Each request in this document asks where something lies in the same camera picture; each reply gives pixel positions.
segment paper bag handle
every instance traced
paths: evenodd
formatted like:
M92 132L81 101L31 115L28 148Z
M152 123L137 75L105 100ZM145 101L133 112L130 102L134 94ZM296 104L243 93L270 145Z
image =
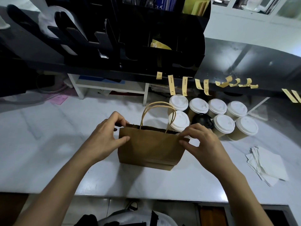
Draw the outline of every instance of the paper bag handle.
M154 105L154 106L150 106L150 105L153 105L153 104L160 104L160 103L162 103L162 104L167 104L167 105ZM171 109L172 109L172 118L171 118L170 124L169 124L169 123L167 124L167 128L166 128L166 130L165 130L165 133L166 133L167 130L168 130L168 128L170 127L170 125L175 121L175 116L176 116L175 108L174 108L170 103L167 103L167 102L153 102L153 103L148 104L148 105L145 107L145 109L144 109L144 111L143 111L143 113L142 113L141 123L140 123L140 128L139 128L139 129L141 129L141 127L142 127L142 125L143 125L143 119L144 119L144 117L145 117L145 114L146 114L150 109L156 108L156 107L166 107L166 108L171 108Z

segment paper bag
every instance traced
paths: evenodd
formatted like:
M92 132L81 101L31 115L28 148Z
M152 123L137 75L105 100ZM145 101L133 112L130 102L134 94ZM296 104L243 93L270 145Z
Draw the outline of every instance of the paper bag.
M171 124L175 120L175 108L171 104L150 103L143 111L140 126L130 124L119 130L119 138L130 136L130 140L118 148L120 163L170 171L182 158L185 149L179 144L179 140L189 142L189 139L180 138L176 135L178 132L168 130L170 125L167 125L166 130L143 126L145 114L155 107L171 108Z

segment black organizer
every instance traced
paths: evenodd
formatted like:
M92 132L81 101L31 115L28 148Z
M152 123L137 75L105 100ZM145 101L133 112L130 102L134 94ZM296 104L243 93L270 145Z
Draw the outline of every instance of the black organizer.
M7 13L62 54L65 62L193 77L205 56L203 32L211 3L200 17L181 13L184 1L177 0L170 12L125 4L122 0L46 0L48 6L61 6L75 14L87 39L64 12L55 13L58 27L48 27L58 38L42 34L38 24L14 5L7 7ZM150 47L152 39L171 50ZM67 53L61 45L69 46L77 56Z

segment marble countertop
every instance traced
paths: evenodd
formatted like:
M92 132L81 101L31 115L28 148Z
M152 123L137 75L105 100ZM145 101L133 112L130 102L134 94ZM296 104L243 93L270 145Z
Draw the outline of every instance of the marble countertop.
M113 111L139 124L143 97L97 95L69 97L62 105L0 103L0 192L39 193L81 144ZM150 93L148 102L165 100ZM275 99L274 105L288 103ZM257 120L259 133L236 142L222 140L234 164L246 176L261 204L289 205L301 225L301 124L290 105L271 107L270 121ZM167 109L145 116L145 125L165 128ZM198 145L198 140L190 140ZM247 165L250 147L262 146L284 160L289 181L269 187ZM120 164L117 150L84 176L76 195L226 202L219 181L187 151L171 171Z

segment white coffee cup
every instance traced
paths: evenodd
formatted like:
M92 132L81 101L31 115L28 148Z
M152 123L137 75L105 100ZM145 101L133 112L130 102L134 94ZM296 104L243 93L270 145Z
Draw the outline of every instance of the white coffee cup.
M248 0L246 3L246 8L250 10L255 10L260 4L262 0Z
M235 123L236 126L234 131L227 135L230 140L241 140L245 137L254 136L258 133L257 123L249 116L240 117Z
M168 116L168 123L170 124L172 113ZM189 118L183 111L176 111L174 122L170 125L170 130L175 132L182 132L189 126Z
M248 109L243 103L233 101L227 105L227 112L225 115L231 117L233 120L237 120L240 117L246 116L247 112Z
M196 114L207 113L208 110L209 110L209 105L205 100L203 100L201 98L193 98L189 102L189 110L187 113L190 122L192 121L192 118Z
M214 118L216 115L225 114L225 112L227 111L226 103L224 103L222 100L217 98L211 99L208 102L208 105L209 105L209 110L207 114L211 118Z
M177 111L184 111L188 108L188 100L185 96L181 94L176 94L171 96L169 99L169 103L175 108ZM168 109L168 115L172 113L172 109Z
M235 122L231 117L220 114L213 118L214 128L212 129L213 133L217 137L222 137L225 134L230 134L235 128Z

